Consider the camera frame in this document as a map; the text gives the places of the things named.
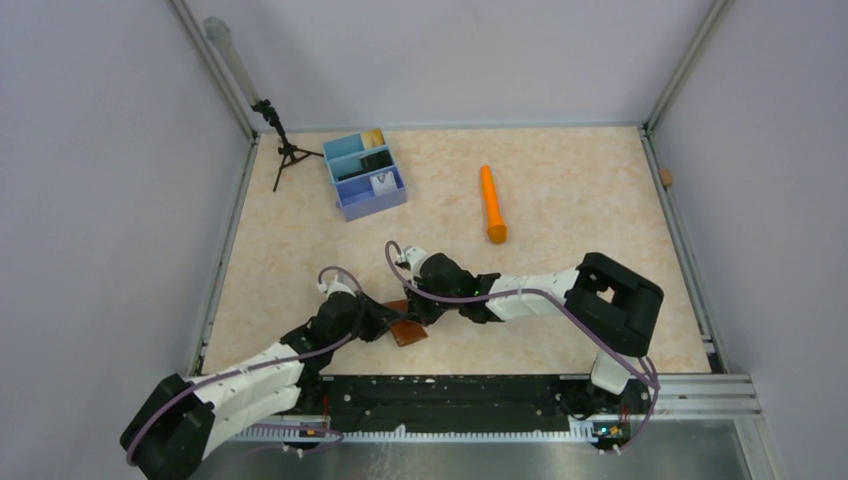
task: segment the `orange cylinder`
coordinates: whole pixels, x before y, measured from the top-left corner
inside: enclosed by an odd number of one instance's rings
[[[492,243],[501,244],[506,241],[507,228],[503,217],[501,217],[501,207],[498,205],[498,193],[495,191],[492,169],[488,165],[483,165],[480,169],[480,183],[483,185],[483,202],[486,205],[486,217],[488,219],[486,233]]]

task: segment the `brown object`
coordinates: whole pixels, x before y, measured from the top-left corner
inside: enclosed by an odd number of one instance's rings
[[[672,178],[671,178],[671,170],[663,167],[660,169],[660,184],[663,188],[668,188],[671,186]]]
[[[409,302],[406,300],[395,300],[383,304],[393,310],[406,313],[409,307]],[[427,338],[427,331],[420,323],[415,323],[412,320],[400,320],[391,326],[392,336],[395,337],[395,343],[398,347],[412,345],[419,340]]]

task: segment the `beige marble table surface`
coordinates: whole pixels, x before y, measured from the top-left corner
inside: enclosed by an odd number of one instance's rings
[[[302,148],[341,133],[292,135]],[[403,298],[383,246],[444,252],[473,274],[532,275],[599,251],[665,291],[650,356],[661,372],[708,372],[706,355],[637,130],[547,128],[385,131],[407,184],[404,205],[346,223],[322,159],[283,171],[276,136],[261,139],[204,371],[253,356],[314,315],[316,275],[340,265],[378,301]],[[489,243],[479,170],[495,177],[509,238]],[[449,312],[429,338],[398,348],[391,334],[339,350],[336,374],[584,373],[597,351],[560,316],[477,325]]]

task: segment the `white wall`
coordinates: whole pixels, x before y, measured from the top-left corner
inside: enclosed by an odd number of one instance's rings
[[[730,360],[790,478],[848,455],[848,3],[736,2],[658,133]]]
[[[164,0],[0,6],[0,476],[138,478],[247,142]]]
[[[336,130],[641,122],[711,1],[188,3],[227,22],[287,128]]]

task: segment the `blue organizer box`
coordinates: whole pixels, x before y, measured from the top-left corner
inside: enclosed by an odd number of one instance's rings
[[[336,191],[336,205],[344,214],[346,221],[371,215],[387,208],[406,203],[406,185],[400,177],[395,164],[395,157],[385,143],[374,148],[366,149],[362,142],[362,134],[357,133],[329,142],[324,142],[324,163],[330,171],[330,181]],[[365,172],[360,175],[344,177],[362,170],[362,157],[386,151],[391,159],[389,166],[378,170]],[[397,184],[397,190],[375,195],[371,186],[371,177],[382,173],[392,172]]]

